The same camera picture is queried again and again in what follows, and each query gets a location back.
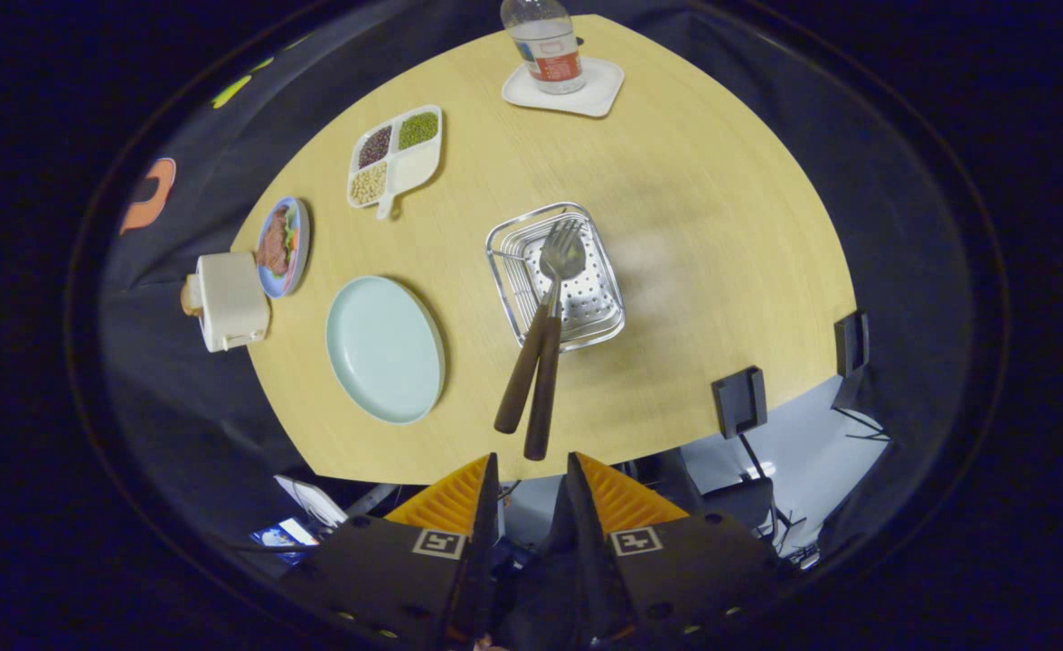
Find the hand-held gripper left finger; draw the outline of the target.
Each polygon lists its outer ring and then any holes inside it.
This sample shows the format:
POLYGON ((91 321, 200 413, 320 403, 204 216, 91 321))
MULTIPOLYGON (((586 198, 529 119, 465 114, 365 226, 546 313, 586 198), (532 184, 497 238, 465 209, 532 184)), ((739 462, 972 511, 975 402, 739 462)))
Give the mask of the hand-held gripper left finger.
POLYGON ((351 516, 283 579, 337 642, 470 650, 489 625, 497 455, 466 463, 386 516, 351 516))

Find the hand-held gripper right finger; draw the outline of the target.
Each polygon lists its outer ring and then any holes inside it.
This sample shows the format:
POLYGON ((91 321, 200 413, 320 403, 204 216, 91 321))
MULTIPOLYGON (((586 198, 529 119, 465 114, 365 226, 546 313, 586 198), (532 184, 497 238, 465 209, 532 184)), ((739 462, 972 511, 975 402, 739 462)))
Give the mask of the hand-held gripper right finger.
POLYGON ((706 650, 762 617, 780 563, 733 516, 688 512, 580 452, 568 456, 579 642, 593 650, 706 650))

